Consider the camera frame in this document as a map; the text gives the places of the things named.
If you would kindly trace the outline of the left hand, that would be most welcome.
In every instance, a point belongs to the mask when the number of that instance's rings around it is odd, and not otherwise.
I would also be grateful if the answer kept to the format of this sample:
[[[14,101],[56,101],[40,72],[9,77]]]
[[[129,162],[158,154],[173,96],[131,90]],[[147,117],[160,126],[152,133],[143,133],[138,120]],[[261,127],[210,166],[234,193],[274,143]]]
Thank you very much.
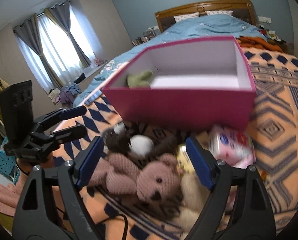
[[[53,155],[51,153],[47,157],[47,162],[45,162],[45,163],[30,163],[26,160],[19,159],[19,158],[16,158],[16,163],[17,163],[20,171],[27,176],[29,175],[33,166],[35,166],[35,165],[40,165],[42,168],[54,167],[54,159],[53,159]]]

